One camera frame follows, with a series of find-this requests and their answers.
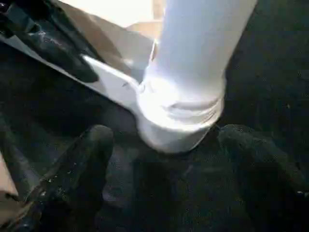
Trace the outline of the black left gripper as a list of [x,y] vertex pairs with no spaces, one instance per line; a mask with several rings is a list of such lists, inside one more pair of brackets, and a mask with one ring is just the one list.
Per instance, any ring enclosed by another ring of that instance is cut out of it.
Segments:
[[70,43],[71,23],[54,0],[2,0],[0,36],[14,35],[46,61],[85,83],[98,81],[98,75]]

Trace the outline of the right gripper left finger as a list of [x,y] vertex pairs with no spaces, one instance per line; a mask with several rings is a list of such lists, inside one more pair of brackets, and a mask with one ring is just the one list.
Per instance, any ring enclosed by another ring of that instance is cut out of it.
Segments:
[[95,125],[60,156],[29,194],[26,232],[90,232],[102,207],[113,132]]

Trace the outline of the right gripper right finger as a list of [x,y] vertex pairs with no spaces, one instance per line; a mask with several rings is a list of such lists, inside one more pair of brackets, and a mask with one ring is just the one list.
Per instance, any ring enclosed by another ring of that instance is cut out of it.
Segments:
[[244,125],[221,127],[217,139],[231,159],[256,231],[307,232],[309,178],[296,160],[273,140]]

